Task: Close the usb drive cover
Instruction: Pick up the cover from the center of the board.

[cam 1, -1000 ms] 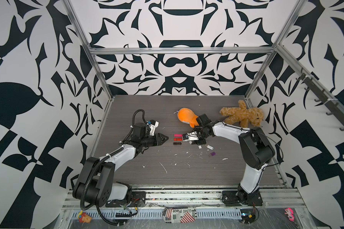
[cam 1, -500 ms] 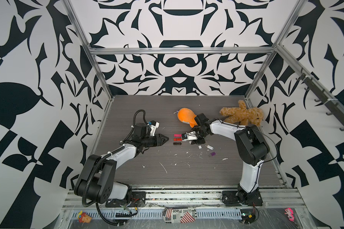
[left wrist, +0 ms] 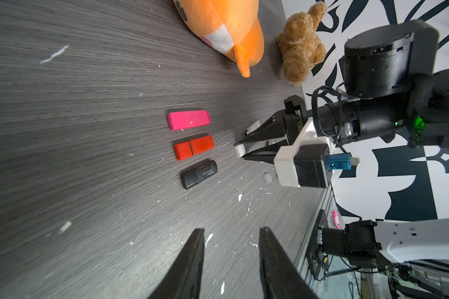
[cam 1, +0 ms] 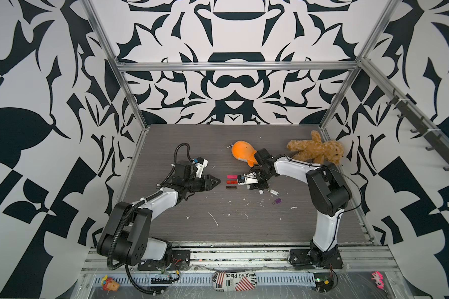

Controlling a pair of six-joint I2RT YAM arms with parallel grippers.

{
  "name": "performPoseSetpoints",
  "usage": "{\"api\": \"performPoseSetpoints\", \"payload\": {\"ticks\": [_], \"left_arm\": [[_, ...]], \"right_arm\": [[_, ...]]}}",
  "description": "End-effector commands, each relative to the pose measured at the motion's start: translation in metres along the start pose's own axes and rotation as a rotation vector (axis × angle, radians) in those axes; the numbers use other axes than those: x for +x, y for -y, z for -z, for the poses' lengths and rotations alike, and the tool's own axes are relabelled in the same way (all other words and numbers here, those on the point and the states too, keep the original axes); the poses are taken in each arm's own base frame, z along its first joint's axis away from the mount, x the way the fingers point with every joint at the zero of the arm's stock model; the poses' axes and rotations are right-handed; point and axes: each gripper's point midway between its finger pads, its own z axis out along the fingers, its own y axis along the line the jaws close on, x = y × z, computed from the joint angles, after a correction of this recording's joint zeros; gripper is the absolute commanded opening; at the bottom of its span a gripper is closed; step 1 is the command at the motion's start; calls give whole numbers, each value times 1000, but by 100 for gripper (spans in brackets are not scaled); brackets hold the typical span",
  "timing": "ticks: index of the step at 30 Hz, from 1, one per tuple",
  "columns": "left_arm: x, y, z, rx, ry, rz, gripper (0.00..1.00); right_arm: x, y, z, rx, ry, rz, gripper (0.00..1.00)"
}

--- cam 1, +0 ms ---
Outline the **white usb drive long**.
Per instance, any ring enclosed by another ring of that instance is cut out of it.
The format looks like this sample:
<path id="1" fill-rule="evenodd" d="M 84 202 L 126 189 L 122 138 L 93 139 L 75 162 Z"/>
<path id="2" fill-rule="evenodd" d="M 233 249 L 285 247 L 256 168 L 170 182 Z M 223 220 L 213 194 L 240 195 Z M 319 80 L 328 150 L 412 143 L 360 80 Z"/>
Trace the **white usb drive long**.
<path id="1" fill-rule="evenodd" d="M 275 191 L 274 189 L 269 189 L 269 192 L 275 196 L 279 195 L 279 193 L 277 191 Z"/>

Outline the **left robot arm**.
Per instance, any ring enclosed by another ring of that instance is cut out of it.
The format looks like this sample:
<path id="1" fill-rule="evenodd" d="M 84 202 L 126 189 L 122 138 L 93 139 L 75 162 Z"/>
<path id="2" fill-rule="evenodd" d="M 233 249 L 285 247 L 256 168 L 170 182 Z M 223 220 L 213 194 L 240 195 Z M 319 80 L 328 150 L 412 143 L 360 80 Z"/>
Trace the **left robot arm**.
<path id="1" fill-rule="evenodd" d="M 150 237 L 152 221 L 182 201 L 211 191 L 221 183 L 203 173 L 207 165 L 206 159 L 190 156 L 188 143 L 181 143 L 175 148 L 172 169 L 156 192 L 134 203 L 115 205 L 96 246 L 97 253 L 107 258 L 109 270 L 136 266 L 143 261 L 164 266 L 172 263 L 172 245 Z"/>

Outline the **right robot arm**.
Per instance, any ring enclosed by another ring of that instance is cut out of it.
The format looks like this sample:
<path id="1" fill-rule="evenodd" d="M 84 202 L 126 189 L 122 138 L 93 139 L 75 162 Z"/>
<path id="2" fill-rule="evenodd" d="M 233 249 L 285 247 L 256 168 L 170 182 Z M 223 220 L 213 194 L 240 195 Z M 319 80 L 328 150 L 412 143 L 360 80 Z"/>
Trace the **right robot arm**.
<path id="1" fill-rule="evenodd" d="M 268 189 L 273 177 L 286 176 L 306 183 L 313 206 L 318 212 L 310 255 L 324 259 L 337 250 L 340 220 L 352 195 L 341 172 L 330 164 L 313 164 L 286 155 L 272 156 L 266 149 L 254 154 L 257 164 L 238 177 L 238 183 L 251 189 Z"/>

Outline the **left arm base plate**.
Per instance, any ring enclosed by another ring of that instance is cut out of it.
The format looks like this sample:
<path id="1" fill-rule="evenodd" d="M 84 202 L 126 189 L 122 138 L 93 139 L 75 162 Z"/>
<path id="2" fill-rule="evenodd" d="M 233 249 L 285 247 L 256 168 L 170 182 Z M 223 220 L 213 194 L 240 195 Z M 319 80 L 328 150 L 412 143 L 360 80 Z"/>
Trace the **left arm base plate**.
<path id="1" fill-rule="evenodd" d="M 138 263 L 139 271 L 187 270 L 190 266 L 191 251 L 175 250 L 165 253 L 161 260 L 142 260 Z"/>

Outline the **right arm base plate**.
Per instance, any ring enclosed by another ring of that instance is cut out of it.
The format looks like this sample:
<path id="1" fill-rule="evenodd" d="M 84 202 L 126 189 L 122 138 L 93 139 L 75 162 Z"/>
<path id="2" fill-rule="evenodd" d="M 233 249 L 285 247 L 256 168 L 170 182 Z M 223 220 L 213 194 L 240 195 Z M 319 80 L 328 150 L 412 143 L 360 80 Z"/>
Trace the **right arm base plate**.
<path id="1" fill-rule="evenodd" d="M 343 260 L 338 247 L 322 252 L 318 248 L 290 250 L 289 263 L 296 270 L 342 269 Z"/>

